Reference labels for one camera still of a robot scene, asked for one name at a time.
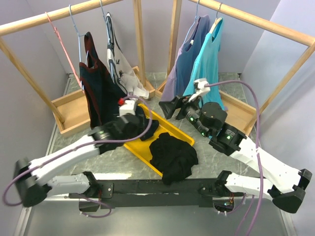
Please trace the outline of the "navy maroon-trimmed tank top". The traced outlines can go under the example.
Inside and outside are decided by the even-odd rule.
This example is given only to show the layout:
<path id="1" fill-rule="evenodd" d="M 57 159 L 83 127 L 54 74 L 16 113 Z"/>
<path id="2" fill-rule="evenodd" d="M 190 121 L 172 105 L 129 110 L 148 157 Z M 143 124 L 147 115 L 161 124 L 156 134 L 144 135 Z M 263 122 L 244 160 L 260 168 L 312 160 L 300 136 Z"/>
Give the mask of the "navy maroon-trimmed tank top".
<path id="1" fill-rule="evenodd" d="M 84 36 L 87 63 L 79 63 L 80 80 L 84 86 L 90 115 L 90 127 L 104 125 L 119 113 L 118 101 L 127 95 L 114 84 L 109 69 L 99 59 L 92 34 Z"/>

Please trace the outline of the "light blue wire hanger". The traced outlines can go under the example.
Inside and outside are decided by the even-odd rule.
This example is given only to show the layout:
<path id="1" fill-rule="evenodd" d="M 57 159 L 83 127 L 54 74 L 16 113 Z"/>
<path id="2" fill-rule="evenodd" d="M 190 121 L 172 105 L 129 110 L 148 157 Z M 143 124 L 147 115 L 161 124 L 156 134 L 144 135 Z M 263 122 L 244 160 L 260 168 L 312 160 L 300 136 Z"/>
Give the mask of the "light blue wire hanger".
<path id="1" fill-rule="evenodd" d="M 79 61 L 83 62 L 82 54 L 81 54 L 81 38 L 84 37 L 85 35 L 84 34 L 80 34 L 80 32 L 79 32 L 79 30 L 77 28 L 77 25 L 75 23 L 75 20 L 74 20 L 73 14 L 72 14 L 71 4 L 69 4 L 68 10 L 69 10 L 69 14 L 70 14 L 70 17 L 71 17 L 71 20 L 72 20 L 72 23 L 73 23 L 73 27 L 74 27 L 75 32 L 77 34 Z"/>

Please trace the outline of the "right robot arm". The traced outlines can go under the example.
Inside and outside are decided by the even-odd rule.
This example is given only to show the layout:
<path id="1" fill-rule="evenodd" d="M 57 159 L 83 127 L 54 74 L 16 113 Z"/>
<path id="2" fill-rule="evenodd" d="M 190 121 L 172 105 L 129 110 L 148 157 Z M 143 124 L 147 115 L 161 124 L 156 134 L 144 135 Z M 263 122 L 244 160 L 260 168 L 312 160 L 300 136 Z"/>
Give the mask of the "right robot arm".
<path id="1" fill-rule="evenodd" d="M 293 168 L 262 148 L 257 147 L 246 134 L 226 123 L 227 112 L 217 102 L 200 103 L 200 97 L 176 96 L 171 101 L 161 101 L 166 119 L 179 110 L 177 120 L 186 118 L 216 151 L 251 167 L 262 177 L 246 177 L 231 171 L 222 171 L 209 190 L 215 196 L 229 193 L 262 195 L 279 209 L 296 213 L 305 197 L 312 173 L 307 169 Z"/>

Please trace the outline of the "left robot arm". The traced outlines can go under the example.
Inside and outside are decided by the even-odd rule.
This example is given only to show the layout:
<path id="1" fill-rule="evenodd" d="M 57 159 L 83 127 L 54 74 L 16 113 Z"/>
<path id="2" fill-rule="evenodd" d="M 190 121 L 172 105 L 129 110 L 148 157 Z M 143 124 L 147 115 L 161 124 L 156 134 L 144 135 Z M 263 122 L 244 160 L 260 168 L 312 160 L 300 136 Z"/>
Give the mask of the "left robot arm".
<path id="1" fill-rule="evenodd" d="M 91 172 L 60 176 L 66 168 L 122 146 L 140 133 L 142 121 L 127 114 L 98 126 L 76 142 L 45 157 L 15 163 L 15 187 L 24 207 L 32 207 L 59 194 L 97 196 L 100 185 Z"/>

